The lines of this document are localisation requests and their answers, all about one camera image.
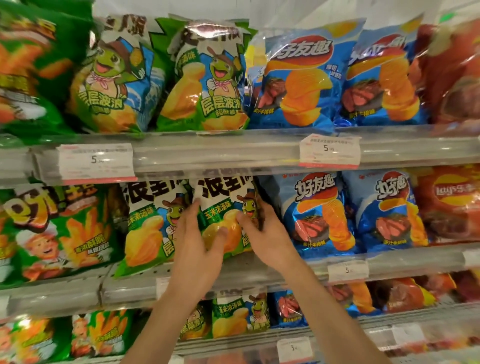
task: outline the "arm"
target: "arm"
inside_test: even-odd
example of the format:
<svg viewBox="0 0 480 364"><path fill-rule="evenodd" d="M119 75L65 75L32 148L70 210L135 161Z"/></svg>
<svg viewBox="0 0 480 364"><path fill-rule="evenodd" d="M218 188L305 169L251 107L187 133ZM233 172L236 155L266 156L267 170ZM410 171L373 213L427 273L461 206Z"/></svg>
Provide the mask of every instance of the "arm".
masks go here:
<svg viewBox="0 0 480 364"><path fill-rule="evenodd" d="M121 364L167 364L181 328L220 273L228 230L219 229L212 248L206 252L198 230L199 206L197 199L179 220L175 261L167 289Z"/></svg>
<svg viewBox="0 0 480 364"><path fill-rule="evenodd" d="M253 251L265 264L277 270L292 289L325 361L330 364L390 364L300 258L273 208L265 202L262 207L265 214L262 231L241 213L237 220L247 233Z"/></svg>

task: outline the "price tag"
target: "price tag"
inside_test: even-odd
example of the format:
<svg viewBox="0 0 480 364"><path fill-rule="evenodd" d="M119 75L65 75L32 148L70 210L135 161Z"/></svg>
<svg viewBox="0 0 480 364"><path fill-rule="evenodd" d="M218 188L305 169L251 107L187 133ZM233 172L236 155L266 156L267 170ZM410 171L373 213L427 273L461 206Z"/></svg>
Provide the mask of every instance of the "price tag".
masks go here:
<svg viewBox="0 0 480 364"><path fill-rule="evenodd" d="M329 282L367 279L370 274L368 263L364 260L356 259L330 264L327 266L327 269Z"/></svg>
<svg viewBox="0 0 480 364"><path fill-rule="evenodd" d="M133 148L120 144L62 144L60 175L66 184L136 181Z"/></svg>
<svg viewBox="0 0 480 364"><path fill-rule="evenodd" d="M425 341L425 335L419 324L393 325L392 332L396 343L400 346Z"/></svg>
<svg viewBox="0 0 480 364"><path fill-rule="evenodd" d="M462 253L465 258L465 268L480 267L480 249L467 249Z"/></svg>
<svg viewBox="0 0 480 364"><path fill-rule="evenodd" d="M168 361L168 364L183 364L185 359L179 355L172 355L170 357L170 360Z"/></svg>
<svg viewBox="0 0 480 364"><path fill-rule="evenodd" d="M310 134L300 142L300 166L356 170L360 164L359 136Z"/></svg>
<svg viewBox="0 0 480 364"><path fill-rule="evenodd" d="M313 361L313 350L308 337L282 339L276 343L280 364L299 364Z"/></svg>
<svg viewBox="0 0 480 364"><path fill-rule="evenodd" d="M0 296L0 320L10 317L8 312L8 304L10 296Z"/></svg>
<svg viewBox="0 0 480 364"><path fill-rule="evenodd" d="M167 289L168 281L170 278L157 278L156 279L156 299L160 299L163 292Z"/></svg>

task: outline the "forearm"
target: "forearm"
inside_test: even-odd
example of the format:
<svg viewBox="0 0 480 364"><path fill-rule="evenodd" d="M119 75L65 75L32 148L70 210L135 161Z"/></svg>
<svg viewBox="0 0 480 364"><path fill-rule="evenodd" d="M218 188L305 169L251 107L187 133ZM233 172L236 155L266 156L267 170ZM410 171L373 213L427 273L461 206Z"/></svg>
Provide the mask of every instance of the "forearm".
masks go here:
<svg viewBox="0 0 480 364"><path fill-rule="evenodd" d="M167 364L196 303L167 290L121 364Z"/></svg>
<svg viewBox="0 0 480 364"><path fill-rule="evenodd" d="M282 272L330 364L390 364L301 259Z"/></svg>

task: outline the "person's right hand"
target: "person's right hand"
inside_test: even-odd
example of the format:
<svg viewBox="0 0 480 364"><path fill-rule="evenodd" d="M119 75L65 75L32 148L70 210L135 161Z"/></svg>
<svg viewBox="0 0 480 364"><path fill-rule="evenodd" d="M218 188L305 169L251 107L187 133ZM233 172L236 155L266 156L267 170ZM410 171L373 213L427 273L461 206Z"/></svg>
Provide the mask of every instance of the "person's right hand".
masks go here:
<svg viewBox="0 0 480 364"><path fill-rule="evenodd" d="M247 233L252 249L261 261L285 275L296 261L301 261L301 258L273 207L262 201L261 208L265 215L262 231L259 231L250 218L241 212L237 214L237 221Z"/></svg>

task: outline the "chef hat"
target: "chef hat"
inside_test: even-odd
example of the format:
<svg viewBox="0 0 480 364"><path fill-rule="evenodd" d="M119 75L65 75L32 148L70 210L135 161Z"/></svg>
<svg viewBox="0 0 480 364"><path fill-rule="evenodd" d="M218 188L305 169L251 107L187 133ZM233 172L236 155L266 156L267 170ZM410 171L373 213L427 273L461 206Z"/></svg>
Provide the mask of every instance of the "chef hat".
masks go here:
<svg viewBox="0 0 480 364"><path fill-rule="evenodd" d="M53 236L57 236L58 235L57 226L53 222L49 222L48 225L47 225L47 228L45 229L45 231L43 233L53 235ZM34 233L33 231L25 229L25 230L20 231L15 238L17 240L17 244L20 245L21 247L25 248L25 245L32 238L34 238L36 235L38 235L38 234Z"/></svg>

